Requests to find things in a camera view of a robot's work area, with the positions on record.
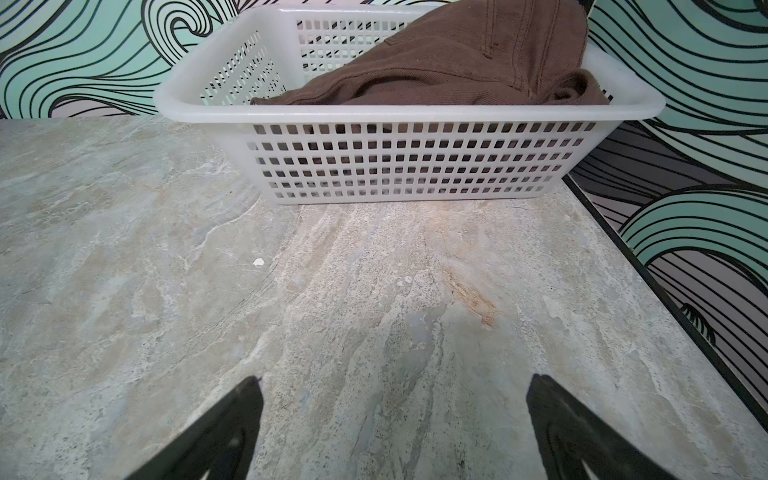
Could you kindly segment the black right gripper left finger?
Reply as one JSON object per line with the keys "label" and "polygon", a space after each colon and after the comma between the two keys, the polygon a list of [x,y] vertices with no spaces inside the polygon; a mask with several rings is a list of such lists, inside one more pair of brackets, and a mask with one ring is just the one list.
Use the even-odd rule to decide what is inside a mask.
{"label": "black right gripper left finger", "polygon": [[263,408],[259,379],[243,379],[129,477],[245,479],[258,440]]}

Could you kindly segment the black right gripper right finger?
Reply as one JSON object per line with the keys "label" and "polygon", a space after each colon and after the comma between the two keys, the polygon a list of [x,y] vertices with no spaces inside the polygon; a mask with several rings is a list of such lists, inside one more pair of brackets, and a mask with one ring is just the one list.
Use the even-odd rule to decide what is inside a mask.
{"label": "black right gripper right finger", "polygon": [[549,479],[672,479],[548,375],[532,376],[526,394]]}

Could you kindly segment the brown corduroy trousers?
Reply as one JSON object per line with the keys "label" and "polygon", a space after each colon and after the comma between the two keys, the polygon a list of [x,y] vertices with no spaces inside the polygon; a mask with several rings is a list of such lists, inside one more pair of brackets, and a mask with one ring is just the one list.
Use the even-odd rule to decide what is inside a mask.
{"label": "brown corduroy trousers", "polygon": [[576,1],[457,1],[271,105],[605,105]]}

